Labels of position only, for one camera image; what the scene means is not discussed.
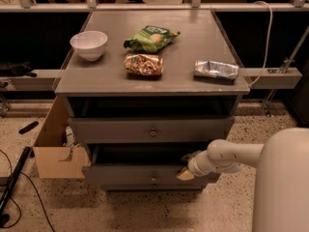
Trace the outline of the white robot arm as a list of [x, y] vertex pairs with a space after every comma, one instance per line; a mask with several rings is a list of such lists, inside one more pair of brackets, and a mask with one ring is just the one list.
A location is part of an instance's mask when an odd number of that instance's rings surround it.
[[252, 232], [309, 232], [309, 130], [281, 130], [264, 144], [223, 139], [185, 156], [181, 181], [256, 169]]

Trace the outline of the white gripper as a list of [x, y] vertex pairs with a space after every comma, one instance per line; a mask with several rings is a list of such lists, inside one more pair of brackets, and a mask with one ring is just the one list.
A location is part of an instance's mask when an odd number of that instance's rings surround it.
[[187, 162], [178, 174], [177, 178], [181, 181], [190, 181], [196, 177], [202, 177], [215, 170], [214, 162], [209, 158], [207, 151], [195, 151], [188, 153], [181, 158], [182, 162]]

